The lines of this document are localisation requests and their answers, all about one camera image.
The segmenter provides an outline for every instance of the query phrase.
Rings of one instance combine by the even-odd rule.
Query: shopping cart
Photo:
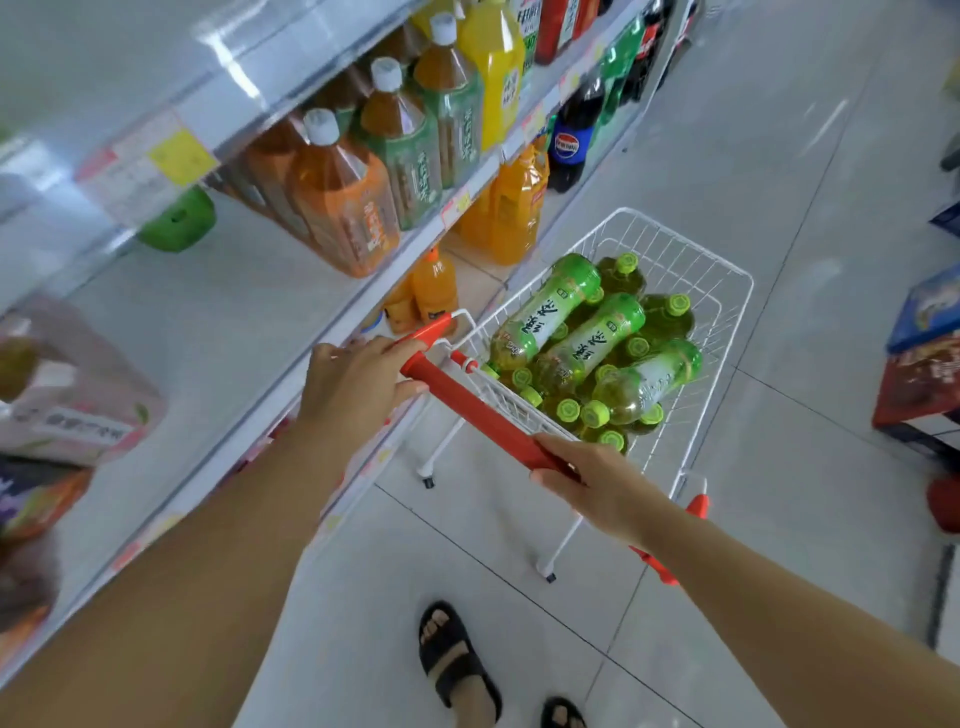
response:
[[[700,493],[690,501],[687,510],[705,517],[707,480],[695,476],[687,465],[731,342],[753,293],[753,278],[718,255],[627,208],[611,214],[566,252],[579,253],[594,262],[607,256],[636,253],[647,278],[646,292],[686,293],[690,297],[696,324],[689,338],[703,356],[700,374],[660,402],[664,411],[662,423],[649,435],[632,437],[627,457],[653,482],[668,484],[667,494],[673,499],[685,482],[699,478]],[[429,345],[449,347],[449,361],[468,375],[467,388],[430,364],[423,354],[411,359],[403,370],[407,376],[426,381],[431,394],[460,415],[418,469],[427,488],[435,485],[433,467],[437,458],[464,421],[476,426],[530,469],[552,468],[577,477],[566,463],[542,450],[530,434],[548,432],[570,440],[576,437],[479,369],[479,364],[490,355],[490,342],[496,331],[540,290],[549,276],[547,267],[479,325],[474,324],[465,311],[456,312],[454,315],[467,316],[471,331],[455,344],[438,338],[449,323],[448,316],[412,334]],[[556,579],[554,564],[582,522],[583,517],[578,514],[554,552],[536,563],[537,571],[548,582]],[[634,551],[660,574],[662,581],[675,583],[656,560],[636,548]]]

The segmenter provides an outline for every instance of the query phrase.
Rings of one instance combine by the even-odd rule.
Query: white bottle cap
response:
[[[330,109],[311,109],[303,115],[303,125],[310,143],[318,147],[336,144],[340,138],[337,117]]]
[[[378,91],[393,93],[403,85],[403,71],[396,59],[373,59],[370,72],[373,74],[373,87]]]
[[[430,18],[430,32],[437,45],[453,45],[457,42],[457,19],[452,12],[438,12]]]

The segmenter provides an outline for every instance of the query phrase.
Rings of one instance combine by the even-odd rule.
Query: black sandal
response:
[[[443,672],[437,677],[437,695],[444,702],[444,705],[450,707],[450,694],[454,687],[465,677],[479,675],[483,678],[484,685],[487,686],[487,692],[496,708],[496,720],[500,719],[503,712],[503,699],[500,697],[500,690],[490,679],[487,671],[484,670],[480,658],[477,657],[473,645],[470,643],[470,637],[467,635],[467,628],[457,614],[456,610],[445,601],[435,601],[420,618],[420,629],[417,631],[417,642],[423,635],[423,626],[433,618],[433,613],[440,610],[447,616],[446,623],[438,626],[437,631],[420,645],[420,664],[423,671],[430,674],[430,671],[436,666],[441,658],[449,652],[457,643],[467,645],[467,653],[456,658],[446,666]]]
[[[553,719],[554,710],[561,705],[566,708],[566,725],[563,726]],[[543,711],[540,713],[540,728],[569,728],[574,718],[579,720],[586,728],[587,722],[584,720],[583,714],[580,713],[577,706],[565,697],[550,697],[543,703]]]

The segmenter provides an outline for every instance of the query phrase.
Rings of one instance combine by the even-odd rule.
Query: forearm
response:
[[[960,668],[712,523],[676,508],[643,533],[790,728],[960,716]]]
[[[0,692],[0,724],[229,726],[346,466],[324,448],[294,429],[151,546]]]

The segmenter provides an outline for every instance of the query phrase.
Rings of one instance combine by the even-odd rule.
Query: yellow juice bottle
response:
[[[505,0],[484,0],[467,11],[460,50],[483,80],[481,147],[490,149],[503,141],[516,120],[525,56],[520,26]]]

